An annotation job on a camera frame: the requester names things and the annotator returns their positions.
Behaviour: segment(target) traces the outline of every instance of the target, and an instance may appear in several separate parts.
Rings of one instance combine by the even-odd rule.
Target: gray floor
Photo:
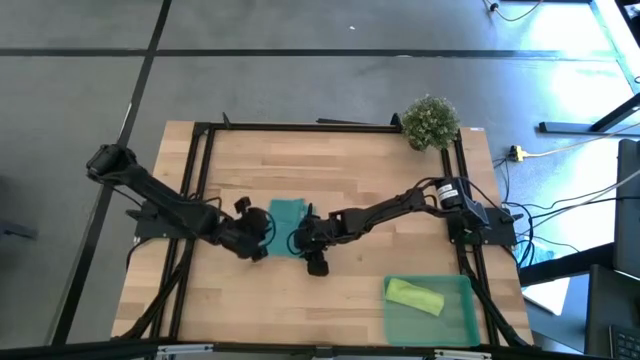
[[[5,1],[0,47],[144,48],[160,3]],[[527,6],[503,9],[516,14]],[[586,5],[543,4],[512,24],[483,9],[480,0],[176,1],[160,46],[610,49]],[[562,20],[567,16],[571,27]],[[117,138],[140,65],[138,58],[0,58],[0,217],[40,232],[37,241],[0,242],[2,348],[47,341],[97,192],[84,164],[99,144]],[[632,95],[615,61],[161,58],[130,147],[151,168],[167,120],[219,121],[225,111],[238,122],[386,123],[427,93],[449,98],[463,125],[485,127],[495,158],[512,144],[542,152],[582,140],[540,135],[535,126],[594,121]],[[510,169],[510,199],[549,204],[596,190],[614,182],[615,167],[616,140],[529,159]],[[109,337],[132,240],[134,224],[124,215],[129,207],[116,197],[109,209],[73,342]],[[585,227],[589,219],[598,226]],[[538,234],[586,249],[610,242],[612,224],[612,204],[594,205],[550,221]]]

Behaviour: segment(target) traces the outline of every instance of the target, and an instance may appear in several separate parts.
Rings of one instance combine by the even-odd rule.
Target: table leg
[[[520,285],[530,286],[585,273],[596,264],[613,269],[613,243],[527,266],[520,270]]]
[[[595,124],[574,124],[561,122],[541,122],[540,132],[553,134],[607,135],[627,127],[618,125],[624,119],[640,110],[640,93],[627,100],[615,110],[605,115]],[[634,127],[617,134],[618,136],[640,136],[640,129]]]

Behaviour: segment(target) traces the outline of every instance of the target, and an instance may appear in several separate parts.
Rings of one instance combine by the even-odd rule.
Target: translucent green tray
[[[409,306],[384,300],[384,332],[393,346],[476,346],[480,344],[469,278],[452,276],[389,275],[444,295],[444,308],[434,316]]]

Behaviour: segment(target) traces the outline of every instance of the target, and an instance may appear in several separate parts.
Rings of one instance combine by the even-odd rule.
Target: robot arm
[[[437,189],[441,209],[425,201],[423,191],[430,186]],[[312,205],[309,205],[307,215],[293,234],[294,244],[299,255],[307,260],[307,272],[326,276],[329,267],[323,251],[329,246],[357,240],[374,226],[411,212],[426,212],[438,218],[458,217],[470,232],[489,225],[484,207],[464,195],[459,179],[425,178],[401,195],[365,209],[334,211],[325,220],[313,215]]]
[[[264,210],[249,207],[249,198],[236,202],[242,216],[235,220],[203,201],[184,199],[138,165],[133,151],[115,144],[100,147],[87,163],[87,175],[100,184],[127,186],[153,203],[160,217],[185,234],[222,245],[241,259],[258,261],[267,256],[261,242],[269,221]]]

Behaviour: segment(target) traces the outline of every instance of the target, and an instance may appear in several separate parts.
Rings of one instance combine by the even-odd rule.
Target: wooden tabletop
[[[176,190],[192,129],[191,122],[170,121],[160,145],[153,174]],[[463,128],[461,132],[469,177],[499,203],[484,130]],[[455,175],[453,149],[450,154]],[[235,214],[233,203],[242,196],[264,209],[274,198],[304,198],[326,217],[336,209],[373,205],[404,192],[423,177],[442,175],[439,151],[414,151],[398,134],[216,131],[205,198],[221,196],[223,210],[230,214]],[[486,204],[478,193],[473,196]],[[134,253],[113,335],[128,330],[156,295],[167,243],[166,239],[152,241]],[[519,335],[532,342],[513,259],[493,246],[484,247],[484,257],[494,302]],[[303,260],[268,257],[252,263],[197,241],[179,339],[387,345],[381,297],[386,275],[459,274],[445,220],[422,213],[381,224],[358,241],[330,248],[326,258],[329,276],[312,277]],[[486,343],[477,299],[475,305]],[[165,310],[161,334],[168,333],[171,309],[173,298]]]

